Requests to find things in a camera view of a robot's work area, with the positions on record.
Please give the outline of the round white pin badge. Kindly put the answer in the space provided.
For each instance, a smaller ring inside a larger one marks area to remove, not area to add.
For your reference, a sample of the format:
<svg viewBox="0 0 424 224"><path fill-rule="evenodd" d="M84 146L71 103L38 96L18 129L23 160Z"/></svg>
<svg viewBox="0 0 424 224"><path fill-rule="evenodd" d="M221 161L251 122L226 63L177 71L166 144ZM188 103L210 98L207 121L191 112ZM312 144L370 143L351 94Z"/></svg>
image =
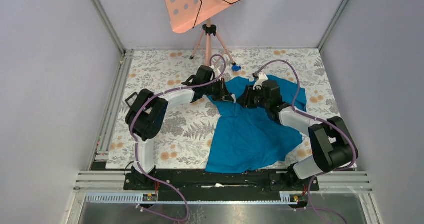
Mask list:
<svg viewBox="0 0 424 224"><path fill-rule="evenodd" d="M232 101L233 101L234 103L236 103L236 102L237 102L236 95L235 95L235 94L231 94L231 96L232 96Z"/></svg>

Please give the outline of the blue t-shirt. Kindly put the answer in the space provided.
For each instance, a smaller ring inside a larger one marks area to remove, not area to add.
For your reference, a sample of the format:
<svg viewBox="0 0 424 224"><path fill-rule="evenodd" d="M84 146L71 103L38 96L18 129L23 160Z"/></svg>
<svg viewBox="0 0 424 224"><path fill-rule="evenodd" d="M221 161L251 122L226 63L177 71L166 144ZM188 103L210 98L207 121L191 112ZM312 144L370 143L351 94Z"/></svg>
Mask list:
<svg viewBox="0 0 424 224"><path fill-rule="evenodd" d="M299 131L269 119L264 108L243 108L240 104L213 101L220 118L212 139L205 170L242 173L284 161L302 144Z"/></svg>

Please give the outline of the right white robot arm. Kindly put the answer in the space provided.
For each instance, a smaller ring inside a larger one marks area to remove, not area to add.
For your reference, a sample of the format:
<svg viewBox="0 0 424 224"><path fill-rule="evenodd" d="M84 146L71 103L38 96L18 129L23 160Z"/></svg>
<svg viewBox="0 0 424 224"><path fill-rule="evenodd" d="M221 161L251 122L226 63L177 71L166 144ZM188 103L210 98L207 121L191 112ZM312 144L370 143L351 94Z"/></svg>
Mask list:
<svg viewBox="0 0 424 224"><path fill-rule="evenodd" d="M245 108L262 107L272 121L309 137L312 155L292 164L283 178L291 189L301 189L307 179L317 174L334 171L346 164L351 166L358 157L357 148L341 117L322 119L285 102L275 80L248 85L236 101Z"/></svg>

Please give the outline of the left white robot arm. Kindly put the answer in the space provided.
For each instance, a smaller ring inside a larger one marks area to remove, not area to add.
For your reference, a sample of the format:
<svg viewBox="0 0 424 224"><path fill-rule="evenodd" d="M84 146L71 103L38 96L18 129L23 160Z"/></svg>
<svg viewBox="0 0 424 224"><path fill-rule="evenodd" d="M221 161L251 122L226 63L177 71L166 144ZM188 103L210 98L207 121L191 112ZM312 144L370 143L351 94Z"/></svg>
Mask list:
<svg viewBox="0 0 424 224"><path fill-rule="evenodd" d="M155 183L154 139L169 109L195 102L203 96L209 96L214 101L236 100L235 94L227 89L222 75L215 67L200 66L194 75L176 88L158 93L142 89L126 99L129 111L125 122L135 138L135 160L131 174L142 189L150 189Z"/></svg>

